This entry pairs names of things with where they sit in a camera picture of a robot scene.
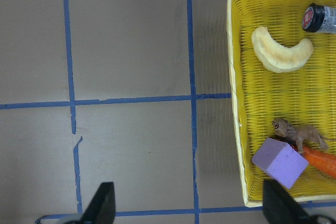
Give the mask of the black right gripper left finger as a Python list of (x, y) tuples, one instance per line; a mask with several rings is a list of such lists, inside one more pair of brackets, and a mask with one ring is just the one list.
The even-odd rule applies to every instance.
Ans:
[(101, 183), (79, 223), (113, 223), (115, 203), (114, 183)]

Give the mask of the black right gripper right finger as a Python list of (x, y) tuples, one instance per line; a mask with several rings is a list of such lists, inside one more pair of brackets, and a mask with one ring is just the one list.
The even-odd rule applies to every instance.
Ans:
[(274, 179), (265, 179), (262, 192), (263, 214), (268, 223), (315, 223)]

